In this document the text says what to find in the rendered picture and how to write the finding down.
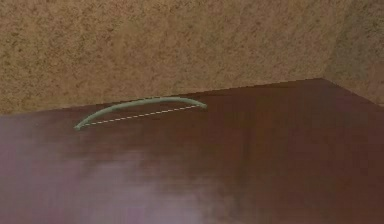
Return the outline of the green curved strip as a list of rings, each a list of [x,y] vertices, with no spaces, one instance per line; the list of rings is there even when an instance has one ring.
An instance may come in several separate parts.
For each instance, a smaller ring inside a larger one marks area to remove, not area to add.
[[[129,107],[135,107],[135,106],[142,106],[142,105],[148,105],[148,104],[156,104],[156,103],[164,103],[164,102],[181,102],[187,104],[187,109],[189,108],[195,108],[200,107],[203,109],[207,108],[207,105],[205,103],[202,103],[200,101],[190,99],[190,98],[184,98],[184,97],[157,97],[157,98],[146,98],[141,100],[135,100],[130,102],[124,102],[112,105],[110,107],[98,110],[97,112],[87,116],[82,121],[80,121],[77,125],[74,126],[75,130],[81,130],[83,127],[96,125],[96,122],[94,122],[94,119],[111,113],[113,111],[119,110],[119,109],[126,109]]]

